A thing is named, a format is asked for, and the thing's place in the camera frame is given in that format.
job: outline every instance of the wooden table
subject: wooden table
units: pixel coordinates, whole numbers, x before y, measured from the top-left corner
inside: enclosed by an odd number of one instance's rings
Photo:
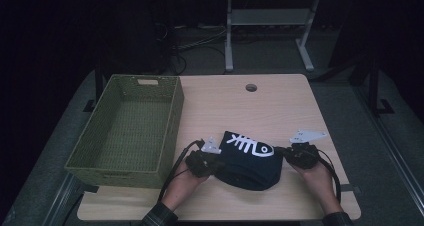
[[[274,146],[290,146],[299,130],[327,132],[321,112],[303,75],[182,76],[185,95],[176,157],[192,141],[224,131],[243,134]],[[248,92],[247,84],[257,91]],[[326,152],[341,184],[349,184],[331,137],[311,143]],[[101,186],[86,192],[78,210],[81,220],[139,220],[154,206],[159,189]],[[360,209],[352,191],[342,192],[342,207],[352,219]],[[321,219],[318,202],[297,172],[285,161],[278,184],[265,191],[229,186],[211,176],[175,212],[180,220],[309,220]]]

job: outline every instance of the sleeve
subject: sleeve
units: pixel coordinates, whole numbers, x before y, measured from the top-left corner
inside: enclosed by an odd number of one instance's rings
[[[352,226],[353,222],[345,212],[328,214],[322,220],[324,226]]]
[[[175,215],[163,203],[158,202],[141,220],[140,226],[171,226],[177,222]]]

